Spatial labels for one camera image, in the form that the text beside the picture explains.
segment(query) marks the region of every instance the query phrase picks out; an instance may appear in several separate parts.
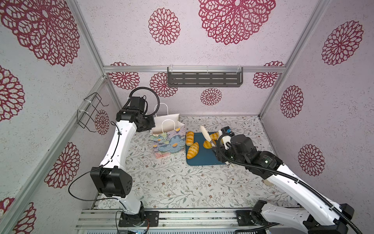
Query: blue tray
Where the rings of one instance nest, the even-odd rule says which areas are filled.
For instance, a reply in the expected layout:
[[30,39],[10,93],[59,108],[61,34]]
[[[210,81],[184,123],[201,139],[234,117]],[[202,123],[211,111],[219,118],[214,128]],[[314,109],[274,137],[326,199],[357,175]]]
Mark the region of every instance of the blue tray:
[[[212,149],[205,149],[203,144],[204,144],[205,138],[202,133],[195,133],[193,137],[193,142],[199,143],[199,152],[198,154],[191,158],[187,159],[187,164],[190,166],[207,166],[207,165],[226,165],[225,163],[222,163],[217,160],[215,157],[215,153],[213,152]],[[186,146],[186,157],[187,157],[187,152],[190,147]]]

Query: table surface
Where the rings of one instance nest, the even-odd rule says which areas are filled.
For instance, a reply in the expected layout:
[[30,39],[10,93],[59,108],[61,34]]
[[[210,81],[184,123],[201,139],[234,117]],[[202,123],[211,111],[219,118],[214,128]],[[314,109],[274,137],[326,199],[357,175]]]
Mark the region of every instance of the table surface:
[[[181,116],[186,131],[200,132],[230,126],[233,132],[250,137],[259,151],[273,152],[256,116]],[[126,159],[126,172],[133,178],[131,193],[145,208],[252,208],[258,200],[284,207],[297,202],[276,186],[235,165],[189,166],[185,149],[156,159],[149,132],[136,133]],[[115,200],[99,201],[96,209],[118,209]]]

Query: white bag handle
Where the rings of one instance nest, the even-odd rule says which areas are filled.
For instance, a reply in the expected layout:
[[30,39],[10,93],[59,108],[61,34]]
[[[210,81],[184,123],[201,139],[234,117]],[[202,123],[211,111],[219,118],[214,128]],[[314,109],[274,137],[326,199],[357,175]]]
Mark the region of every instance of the white bag handle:
[[166,119],[166,120],[162,121],[162,124],[161,124],[162,133],[163,133],[162,125],[163,125],[163,123],[164,123],[165,121],[168,121],[168,120],[173,121],[173,123],[174,123],[174,129],[173,129],[173,130],[175,130],[175,122],[174,122],[174,120]]
[[167,106],[165,103],[160,103],[160,105],[161,105],[161,104],[164,104],[164,105],[166,106],[166,109],[168,110],[168,115],[169,115],[169,108],[168,108],[168,106]]

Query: black wire rack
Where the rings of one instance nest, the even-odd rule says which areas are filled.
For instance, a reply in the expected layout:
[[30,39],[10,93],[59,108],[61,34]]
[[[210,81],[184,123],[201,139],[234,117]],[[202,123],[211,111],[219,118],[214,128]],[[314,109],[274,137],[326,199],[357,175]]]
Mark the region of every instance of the black wire rack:
[[[98,100],[98,102],[97,102],[96,105],[92,104],[92,103],[94,102],[95,99]],[[79,126],[81,126],[83,129],[86,128],[86,129],[88,129],[88,130],[89,130],[90,132],[92,132],[92,133],[95,133],[96,131],[91,131],[91,130],[88,128],[87,124],[88,124],[88,122],[90,121],[90,119],[95,123],[95,120],[92,118],[92,115],[95,113],[95,111],[96,111],[97,113],[99,112],[99,111],[97,110],[98,105],[99,105],[99,104],[101,104],[102,106],[108,106],[108,105],[109,105],[109,104],[108,104],[108,105],[104,105],[104,104],[101,102],[101,100],[102,100],[101,96],[100,96],[97,92],[94,92],[94,93],[88,95],[88,96],[84,99],[84,101],[87,101],[87,102],[90,103],[89,106],[88,106],[85,110],[77,110],[77,123],[78,123]],[[92,107],[94,108],[94,110],[92,111],[91,114],[89,114],[89,113],[87,112],[87,110],[88,110],[88,108],[89,108],[90,106],[92,106]],[[82,120],[86,115],[88,116],[88,119],[87,119],[87,121],[84,123],[84,122],[82,122],[81,120]]]

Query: red doily pattern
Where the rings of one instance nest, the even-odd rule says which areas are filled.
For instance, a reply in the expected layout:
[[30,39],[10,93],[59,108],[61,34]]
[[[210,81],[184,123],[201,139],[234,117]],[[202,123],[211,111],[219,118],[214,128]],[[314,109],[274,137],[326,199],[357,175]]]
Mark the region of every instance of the red doily pattern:
[[0,201],[0,219],[5,214],[10,204],[14,201],[14,198],[7,197],[6,199]]
[[292,85],[283,92],[280,99],[280,110],[287,118],[295,117],[301,111],[303,101],[304,98],[301,89],[296,85]]
[[109,129],[109,116],[106,111],[99,110],[95,116],[95,127],[100,135],[105,135]]
[[213,106],[217,104],[222,98],[222,93],[219,89],[208,88],[204,90],[200,95],[200,100],[207,106]]
[[165,72],[154,74],[149,81],[149,85],[161,97],[173,96],[178,91],[178,88],[168,86],[168,74]]
[[358,21],[352,20],[339,25],[327,37],[322,48],[322,59],[328,65],[346,61],[360,45],[363,33]]
[[[127,63],[115,62],[111,66],[129,66]],[[123,89],[134,89],[139,85],[139,74],[137,72],[112,72],[108,73],[113,84]]]
[[14,234],[30,234],[34,230],[34,224],[36,221],[36,209],[34,208],[34,203],[30,202],[28,209],[22,214],[21,219],[14,226]]
[[62,188],[67,186],[77,174],[80,164],[80,155],[77,147],[69,142],[61,152],[53,168],[49,171],[44,182],[49,187]]
[[311,176],[318,176],[325,169],[325,158],[314,145],[304,145],[298,157],[303,171]]
[[[271,61],[264,66],[283,66],[284,64],[279,61]],[[257,72],[253,77],[253,83],[256,87],[266,89],[274,85],[275,80],[278,78],[277,72]]]
[[181,28],[178,18],[169,9],[159,8],[148,20],[152,37],[162,45],[169,45],[178,38]]
[[257,33],[275,8],[275,0],[199,0],[199,16],[208,37],[238,44]]
[[77,24],[64,0],[0,0],[0,15],[38,59],[65,66],[78,56]]
[[22,110],[25,93],[18,78],[0,66],[0,122]]

